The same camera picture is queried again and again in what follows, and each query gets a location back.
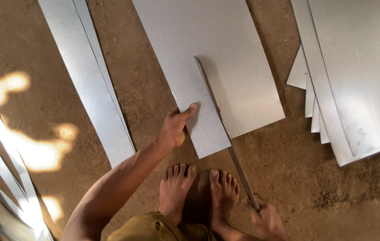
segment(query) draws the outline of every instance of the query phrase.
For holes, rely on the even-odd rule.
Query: foot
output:
[[[184,201],[187,193],[196,178],[196,166],[192,165],[184,176],[186,165],[175,165],[163,174],[160,183],[160,206],[159,211],[168,217],[176,225],[183,218]]]
[[[230,226],[231,211],[239,200],[240,187],[236,178],[232,178],[226,171],[211,170],[209,181],[212,193],[211,229],[220,232],[225,226]]]

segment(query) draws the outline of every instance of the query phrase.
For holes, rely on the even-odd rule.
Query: hand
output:
[[[260,205],[261,211],[259,213],[255,210],[248,197],[244,198],[242,203],[250,210],[252,222],[257,228],[258,233],[269,241],[290,240],[285,233],[285,228],[283,227],[276,208],[264,200],[259,194],[255,193],[254,195],[258,205]]]
[[[186,137],[184,133],[186,120],[193,116],[196,109],[197,104],[193,103],[182,113],[180,113],[178,107],[174,107],[172,110],[168,111],[168,115],[159,136],[162,145],[166,145],[170,149],[182,145]]]

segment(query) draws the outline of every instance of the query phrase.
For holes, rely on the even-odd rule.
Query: person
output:
[[[185,139],[184,126],[197,109],[195,103],[180,113],[177,107],[167,113],[163,128],[147,146],[113,168],[99,179],[84,195],[72,213],[62,236],[63,241],[97,241],[102,229],[123,207],[156,165]],[[184,200],[196,177],[197,167],[175,165],[167,170],[160,183],[158,212],[131,218],[112,233],[108,241],[133,240],[260,240],[230,225],[230,213],[237,205],[240,186],[226,171],[210,171],[210,226],[190,224],[181,226]],[[242,202],[251,211],[252,222],[263,238],[287,240],[283,224],[275,207],[256,195],[260,213],[246,198]]]

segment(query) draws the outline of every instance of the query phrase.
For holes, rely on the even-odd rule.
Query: olive green clothing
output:
[[[108,241],[216,241],[211,230],[202,224],[175,225],[160,212],[141,214],[129,219],[108,237]]]

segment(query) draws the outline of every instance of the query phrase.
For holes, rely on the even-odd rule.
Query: dirt floor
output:
[[[305,91],[286,85],[300,45],[289,0],[248,0],[278,88],[286,118],[233,139],[252,187],[277,208],[293,240],[380,240],[380,154],[340,168],[330,145],[321,145],[304,118]],[[131,0],[89,0],[109,73],[136,149],[160,132],[174,98]],[[36,0],[0,0],[0,78],[14,72],[30,85],[10,91],[0,106],[7,128],[33,143],[65,141],[56,127],[77,129],[57,147],[57,168],[30,169],[41,197],[54,197],[59,218],[43,207],[56,239],[80,199],[111,167],[80,102]],[[30,160],[18,146],[25,163]],[[199,170],[219,168],[236,175],[226,150],[198,159],[190,139],[173,150],[149,175],[104,229],[106,240],[130,217],[157,211],[163,170],[176,163]],[[255,234],[249,214],[239,204],[232,224]]]

